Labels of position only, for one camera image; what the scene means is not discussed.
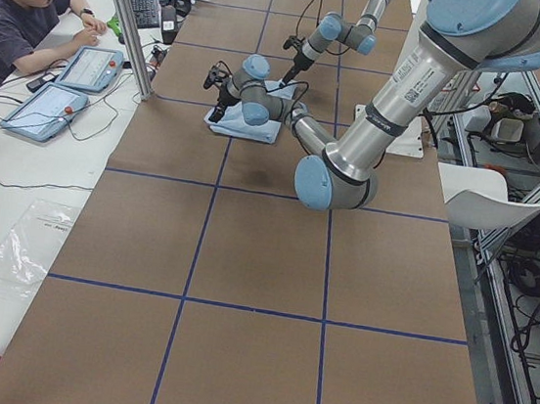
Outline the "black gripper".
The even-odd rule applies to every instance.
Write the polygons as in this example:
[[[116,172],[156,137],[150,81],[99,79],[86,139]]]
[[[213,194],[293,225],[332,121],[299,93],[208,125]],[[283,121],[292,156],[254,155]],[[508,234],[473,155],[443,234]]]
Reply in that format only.
[[[297,75],[302,71],[308,71],[308,69],[315,63],[314,60],[311,60],[309,57],[303,54],[303,52],[299,51],[294,57],[293,57],[293,63],[290,70],[287,71],[287,73],[284,75],[283,78],[281,78],[280,83],[282,85],[288,85],[291,81],[293,81]]]
[[[222,85],[218,90],[218,99],[216,106],[213,109],[209,117],[211,123],[216,123],[222,120],[223,116],[226,113],[226,110],[230,107],[233,107],[236,104],[236,98],[229,91],[227,86]]]

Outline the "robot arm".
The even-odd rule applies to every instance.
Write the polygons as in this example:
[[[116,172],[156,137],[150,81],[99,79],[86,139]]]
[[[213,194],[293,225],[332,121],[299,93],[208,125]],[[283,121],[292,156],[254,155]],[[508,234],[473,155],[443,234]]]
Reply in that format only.
[[[332,42],[338,42],[346,49],[361,55],[368,55],[377,44],[375,35],[379,20],[382,18],[390,0],[368,0],[360,19],[356,24],[345,22],[337,12],[328,12],[317,21],[315,30],[306,38],[298,32],[290,35],[284,42],[283,49],[295,48],[292,66],[281,78],[283,85],[288,85],[302,71],[308,71],[316,61],[329,49]]]
[[[540,68],[540,0],[427,0],[418,44],[379,93],[334,139],[306,107],[265,87],[270,66],[252,54],[233,73],[212,67],[203,83],[218,88],[210,119],[240,105],[247,125],[283,122],[308,155],[294,189],[311,209],[354,209],[370,202],[375,166],[410,122],[460,71],[521,72]]]

